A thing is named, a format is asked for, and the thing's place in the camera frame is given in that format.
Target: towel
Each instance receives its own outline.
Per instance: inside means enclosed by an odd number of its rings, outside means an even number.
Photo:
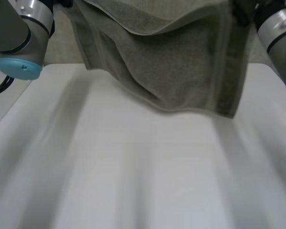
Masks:
[[[235,115],[253,30],[237,25],[229,0],[75,0],[65,13],[88,70],[164,111]]]

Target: white table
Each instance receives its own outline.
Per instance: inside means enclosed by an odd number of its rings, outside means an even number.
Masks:
[[[166,114],[82,64],[0,123],[0,229],[286,229],[286,89],[251,64],[234,120]]]

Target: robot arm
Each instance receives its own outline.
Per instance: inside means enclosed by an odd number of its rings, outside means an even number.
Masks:
[[[53,26],[53,0],[0,0],[0,70],[11,78],[39,77]]]
[[[286,85],[285,0],[235,0],[234,15],[241,26],[254,22],[259,39]]]

